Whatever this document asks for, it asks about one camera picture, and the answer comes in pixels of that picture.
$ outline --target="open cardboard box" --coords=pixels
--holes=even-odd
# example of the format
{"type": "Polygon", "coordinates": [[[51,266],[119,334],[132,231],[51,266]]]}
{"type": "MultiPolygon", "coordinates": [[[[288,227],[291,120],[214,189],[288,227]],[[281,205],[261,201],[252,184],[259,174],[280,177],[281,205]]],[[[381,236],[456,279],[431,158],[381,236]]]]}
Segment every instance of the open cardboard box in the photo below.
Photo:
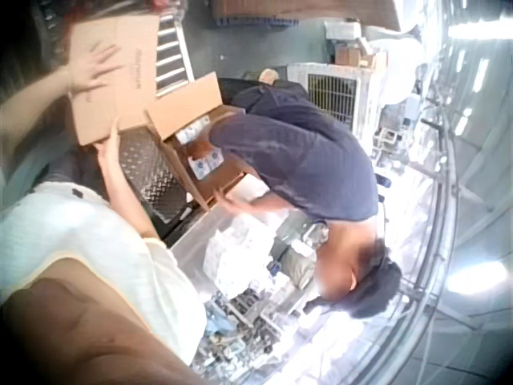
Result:
{"type": "Polygon", "coordinates": [[[225,157],[221,166],[204,179],[198,180],[188,164],[184,146],[174,135],[201,116],[208,115],[213,121],[228,111],[244,113],[242,108],[225,106],[222,103],[216,74],[211,73],[165,95],[147,107],[152,131],[163,141],[162,149],[173,173],[206,210],[212,202],[214,190],[231,188],[242,178],[242,171],[235,162],[225,157]]]}
{"type": "Polygon", "coordinates": [[[71,32],[71,60],[116,44],[120,50],[106,64],[122,67],[105,75],[106,87],[76,95],[72,100],[75,133],[81,145],[106,138],[116,116],[119,130],[147,127],[160,142],[173,175],[205,210],[215,189],[226,189],[242,177],[235,162],[224,159],[203,180],[192,172],[187,155],[174,135],[209,114],[211,120],[226,111],[244,110],[222,103],[215,73],[156,98],[156,59],[159,17],[121,16],[83,22],[71,32]]]}

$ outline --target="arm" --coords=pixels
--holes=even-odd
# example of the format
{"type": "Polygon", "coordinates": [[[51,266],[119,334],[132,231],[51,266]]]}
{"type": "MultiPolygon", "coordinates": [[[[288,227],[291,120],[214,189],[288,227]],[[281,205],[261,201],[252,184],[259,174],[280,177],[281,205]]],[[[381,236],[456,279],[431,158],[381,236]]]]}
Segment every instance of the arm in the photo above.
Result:
{"type": "Polygon", "coordinates": [[[159,239],[149,216],[128,184],[119,164],[117,120],[112,125],[111,137],[95,146],[98,149],[98,162],[105,180],[111,209],[132,225],[142,238],[159,239]]]}
{"type": "Polygon", "coordinates": [[[67,93],[69,75],[62,67],[46,78],[23,89],[0,107],[0,132],[12,153],[38,121],[39,116],[67,93]]]}
{"type": "Polygon", "coordinates": [[[258,214],[258,213],[269,213],[281,210],[293,209],[294,207],[279,197],[274,192],[266,192],[261,197],[251,201],[244,202],[235,199],[227,198],[222,192],[217,191],[214,193],[217,202],[227,211],[233,214],[247,213],[247,214],[258,214]]]}
{"type": "Polygon", "coordinates": [[[119,68],[119,65],[105,63],[117,51],[116,46],[92,51],[31,84],[0,106],[0,134],[8,142],[8,153],[14,152],[41,114],[56,99],[68,92],[81,92],[106,85],[98,77],[119,68]]]}

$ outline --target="navy t-shirt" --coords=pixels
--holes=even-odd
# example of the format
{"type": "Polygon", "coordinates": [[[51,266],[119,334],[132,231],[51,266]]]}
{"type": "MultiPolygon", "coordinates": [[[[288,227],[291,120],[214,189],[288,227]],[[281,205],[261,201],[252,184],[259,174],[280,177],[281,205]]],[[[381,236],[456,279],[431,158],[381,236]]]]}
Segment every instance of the navy t-shirt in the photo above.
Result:
{"type": "Polygon", "coordinates": [[[378,213],[372,164],[343,123],[273,87],[251,87],[232,104],[248,114],[219,122],[210,140],[255,168],[271,191],[313,219],[364,221],[378,213]]]}

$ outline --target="gray floor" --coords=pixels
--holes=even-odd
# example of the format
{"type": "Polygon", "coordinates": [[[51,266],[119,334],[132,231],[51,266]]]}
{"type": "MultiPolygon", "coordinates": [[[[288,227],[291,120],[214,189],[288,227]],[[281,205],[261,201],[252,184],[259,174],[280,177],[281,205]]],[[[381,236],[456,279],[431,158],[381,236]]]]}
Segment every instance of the gray floor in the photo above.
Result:
{"type": "Polygon", "coordinates": [[[191,0],[184,33],[195,77],[211,71],[241,77],[246,71],[289,63],[326,63],[325,28],[321,20],[292,27],[218,27],[202,0],[191,0]]]}

